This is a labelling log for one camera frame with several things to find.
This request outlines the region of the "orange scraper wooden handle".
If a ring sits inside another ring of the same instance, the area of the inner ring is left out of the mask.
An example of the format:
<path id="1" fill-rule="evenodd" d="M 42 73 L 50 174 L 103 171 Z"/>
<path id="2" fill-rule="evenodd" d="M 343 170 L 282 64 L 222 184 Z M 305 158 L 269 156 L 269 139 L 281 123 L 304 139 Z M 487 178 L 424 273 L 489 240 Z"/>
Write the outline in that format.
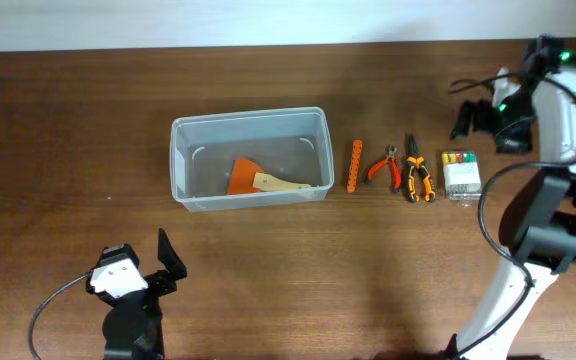
<path id="1" fill-rule="evenodd" d="M 234 162 L 228 195 L 243 195 L 257 192 L 290 191 L 311 188 L 310 184 L 288 182 L 266 173 L 257 163 L 245 157 Z"/>

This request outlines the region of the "clear plastic storage container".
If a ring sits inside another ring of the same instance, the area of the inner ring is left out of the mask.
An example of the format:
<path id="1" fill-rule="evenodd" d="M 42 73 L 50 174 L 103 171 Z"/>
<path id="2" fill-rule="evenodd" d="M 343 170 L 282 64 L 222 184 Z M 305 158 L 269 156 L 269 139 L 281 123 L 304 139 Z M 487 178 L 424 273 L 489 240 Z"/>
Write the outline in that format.
<path id="1" fill-rule="evenodd" d="M 238 158 L 308 187 L 229 195 Z M 331 137 L 319 107 L 192 116 L 172 123 L 172 196 L 190 212 L 321 201 L 334 182 Z"/>

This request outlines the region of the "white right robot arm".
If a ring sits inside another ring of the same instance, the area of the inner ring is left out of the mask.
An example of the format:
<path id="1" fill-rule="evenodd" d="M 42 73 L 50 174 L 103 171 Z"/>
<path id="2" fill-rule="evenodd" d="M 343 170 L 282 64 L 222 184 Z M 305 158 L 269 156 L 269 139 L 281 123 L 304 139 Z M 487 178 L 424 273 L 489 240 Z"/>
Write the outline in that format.
<path id="1" fill-rule="evenodd" d="M 524 154 L 532 149 L 536 124 L 539 158 L 499 170 L 481 190 L 477 220 L 483 224 L 494 183 L 513 171 L 535 172 L 506 208 L 499 238 L 483 234 L 501 262 L 474 317 L 442 352 L 444 359 L 508 358 L 536 302 L 576 263 L 576 54 L 563 39 L 541 35 L 528 44 L 518 71 L 459 79 L 451 91 L 475 87 L 487 88 L 492 99 L 463 103 L 451 135 L 487 132 L 497 152 Z"/>

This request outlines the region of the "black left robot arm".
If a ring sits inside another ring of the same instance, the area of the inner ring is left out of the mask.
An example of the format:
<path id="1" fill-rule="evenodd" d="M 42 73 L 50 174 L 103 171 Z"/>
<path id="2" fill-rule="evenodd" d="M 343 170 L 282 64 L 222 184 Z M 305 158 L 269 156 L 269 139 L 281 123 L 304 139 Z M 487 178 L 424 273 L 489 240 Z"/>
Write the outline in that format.
<path id="1" fill-rule="evenodd" d="M 163 229 L 158 230 L 157 259 L 164 268 L 143 276 L 133 248 L 122 244 L 104 249 L 92 268 L 86 291 L 111 306 L 102 324 L 106 359 L 165 357 L 159 299 L 177 290 L 187 268 Z"/>

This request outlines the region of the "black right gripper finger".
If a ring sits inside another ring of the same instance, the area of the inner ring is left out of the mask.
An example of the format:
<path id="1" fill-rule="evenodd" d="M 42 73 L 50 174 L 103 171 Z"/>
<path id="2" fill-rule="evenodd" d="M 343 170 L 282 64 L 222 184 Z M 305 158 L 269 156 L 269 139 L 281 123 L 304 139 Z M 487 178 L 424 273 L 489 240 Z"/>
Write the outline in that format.
<path id="1" fill-rule="evenodd" d="M 472 122 L 472 102 L 464 101 L 459 108 L 455 125 L 450 133 L 450 139 L 467 137 L 470 132 Z"/>
<path id="2" fill-rule="evenodd" d="M 488 100 L 479 100 L 474 103 L 471 121 L 474 132 L 490 133 L 492 130 L 492 103 Z"/>

